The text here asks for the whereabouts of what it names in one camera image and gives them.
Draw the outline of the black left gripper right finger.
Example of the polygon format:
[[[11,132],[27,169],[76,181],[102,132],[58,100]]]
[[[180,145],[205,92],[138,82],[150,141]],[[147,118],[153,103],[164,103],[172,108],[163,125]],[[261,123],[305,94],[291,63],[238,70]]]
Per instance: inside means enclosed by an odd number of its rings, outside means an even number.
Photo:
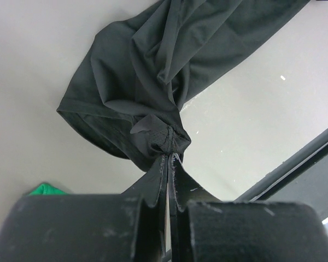
[[[303,203],[220,201],[168,159],[173,261],[328,261],[328,234]]]

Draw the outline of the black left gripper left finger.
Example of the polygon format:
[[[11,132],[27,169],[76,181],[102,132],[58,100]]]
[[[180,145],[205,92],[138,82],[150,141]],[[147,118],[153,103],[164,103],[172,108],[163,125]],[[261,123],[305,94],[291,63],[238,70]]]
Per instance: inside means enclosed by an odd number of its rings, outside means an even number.
[[[31,195],[0,230],[0,261],[160,261],[167,158],[121,194]]]

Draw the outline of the black t shirt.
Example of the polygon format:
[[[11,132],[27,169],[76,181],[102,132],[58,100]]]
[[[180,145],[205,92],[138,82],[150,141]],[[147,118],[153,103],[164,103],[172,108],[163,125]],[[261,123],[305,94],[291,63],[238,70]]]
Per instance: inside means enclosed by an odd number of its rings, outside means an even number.
[[[57,108],[84,139],[148,171],[191,139],[183,105],[269,40],[306,1],[158,1],[99,33]]]

